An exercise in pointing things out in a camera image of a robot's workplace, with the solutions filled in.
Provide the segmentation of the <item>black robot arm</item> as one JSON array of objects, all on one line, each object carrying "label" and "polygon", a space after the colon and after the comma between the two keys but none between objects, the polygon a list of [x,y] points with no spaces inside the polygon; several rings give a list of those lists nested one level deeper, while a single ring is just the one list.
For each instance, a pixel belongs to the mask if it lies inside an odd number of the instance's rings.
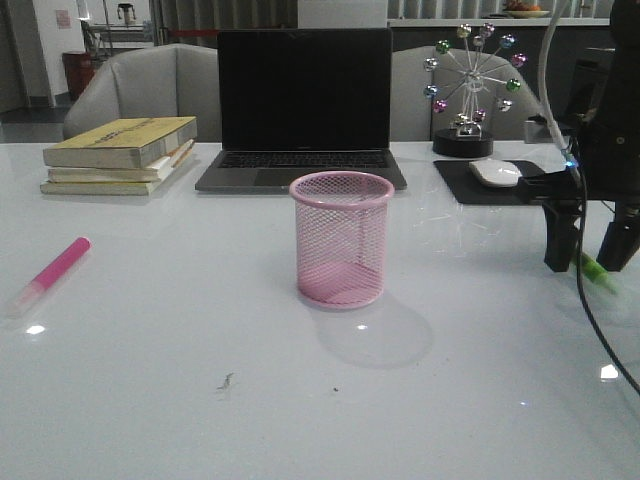
[{"label": "black robot arm", "polygon": [[598,263],[620,271],[639,249],[639,4],[616,1],[610,11],[613,60],[595,115],[569,144],[553,117],[546,87],[550,44],[562,11],[556,9],[543,37],[538,60],[542,116],[564,168],[522,177],[515,188],[525,204],[538,203],[546,219],[544,261],[564,272],[578,256],[581,233],[576,226],[590,200],[615,204]]}]

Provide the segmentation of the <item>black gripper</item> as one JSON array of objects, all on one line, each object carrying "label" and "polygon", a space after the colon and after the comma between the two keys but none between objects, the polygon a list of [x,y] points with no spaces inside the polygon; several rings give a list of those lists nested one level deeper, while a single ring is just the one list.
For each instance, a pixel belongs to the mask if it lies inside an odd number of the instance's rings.
[{"label": "black gripper", "polygon": [[576,222],[581,217],[577,200],[618,201],[597,262],[619,272],[639,250],[639,130],[592,121],[579,131],[572,154],[572,166],[520,178],[516,196],[525,203],[544,201],[544,262],[554,272],[567,271],[576,255]]}]

